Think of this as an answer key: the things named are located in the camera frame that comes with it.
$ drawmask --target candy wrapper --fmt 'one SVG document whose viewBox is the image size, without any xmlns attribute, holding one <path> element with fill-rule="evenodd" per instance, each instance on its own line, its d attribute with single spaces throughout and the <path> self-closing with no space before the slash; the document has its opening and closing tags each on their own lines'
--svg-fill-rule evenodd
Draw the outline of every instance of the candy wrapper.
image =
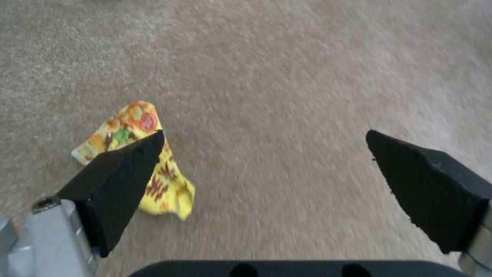
<svg viewBox="0 0 492 277">
<path fill-rule="evenodd" d="M 87 165 L 99 153 L 122 148 L 162 130 L 154 105 L 144 101 L 131 103 L 109 118 L 83 144 L 72 151 L 72 156 Z M 151 214 L 173 212 L 185 220 L 193 209 L 195 188 L 181 174 L 167 137 L 139 208 Z"/>
</svg>

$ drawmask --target beige carpet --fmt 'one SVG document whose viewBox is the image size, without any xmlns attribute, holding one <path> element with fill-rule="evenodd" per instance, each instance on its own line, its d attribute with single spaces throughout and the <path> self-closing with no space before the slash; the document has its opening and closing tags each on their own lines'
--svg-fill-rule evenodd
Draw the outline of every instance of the beige carpet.
<svg viewBox="0 0 492 277">
<path fill-rule="evenodd" d="M 0 0 L 0 209 L 18 226 L 70 151 L 153 102 L 197 188 L 137 212 L 102 276 L 170 259 L 456 266 L 391 195 L 370 128 L 492 180 L 490 0 Z"/>
</svg>

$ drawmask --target silver metal frame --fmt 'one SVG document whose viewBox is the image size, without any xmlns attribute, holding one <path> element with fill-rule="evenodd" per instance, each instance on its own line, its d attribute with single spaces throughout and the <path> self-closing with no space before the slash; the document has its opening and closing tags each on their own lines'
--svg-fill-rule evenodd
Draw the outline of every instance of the silver metal frame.
<svg viewBox="0 0 492 277">
<path fill-rule="evenodd" d="M 18 237 L 0 213 L 0 277 L 94 277 L 97 260 L 75 204 L 44 198 L 27 217 L 29 234 Z"/>
</svg>

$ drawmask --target black foam pad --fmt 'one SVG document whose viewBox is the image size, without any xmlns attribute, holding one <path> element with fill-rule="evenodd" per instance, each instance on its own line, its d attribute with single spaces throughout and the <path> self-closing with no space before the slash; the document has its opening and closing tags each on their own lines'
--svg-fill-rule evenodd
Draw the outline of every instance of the black foam pad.
<svg viewBox="0 0 492 277">
<path fill-rule="evenodd" d="M 366 135 L 398 203 L 445 254 L 473 238 L 492 185 L 450 155 L 371 130 Z"/>
<path fill-rule="evenodd" d="M 63 189 L 75 202 L 91 246 L 106 257 L 116 246 L 151 178 L 164 134 L 155 134 L 92 160 Z"/>
</svg>

